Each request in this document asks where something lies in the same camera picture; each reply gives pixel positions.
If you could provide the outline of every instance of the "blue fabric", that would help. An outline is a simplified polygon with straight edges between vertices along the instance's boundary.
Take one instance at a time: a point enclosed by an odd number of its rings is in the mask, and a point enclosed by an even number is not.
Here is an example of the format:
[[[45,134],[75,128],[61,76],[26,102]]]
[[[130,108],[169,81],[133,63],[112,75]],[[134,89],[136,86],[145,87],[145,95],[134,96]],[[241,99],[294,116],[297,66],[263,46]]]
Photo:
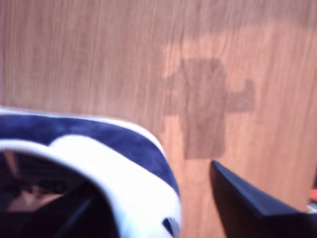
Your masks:
[[[150,140],[132,130],[86,119],[22,115],[0,117],[0,139],[22,139],[49,145],[68,134],[88,136],[103,143],[161,178],[179,195],[175,177],[164,155]]]

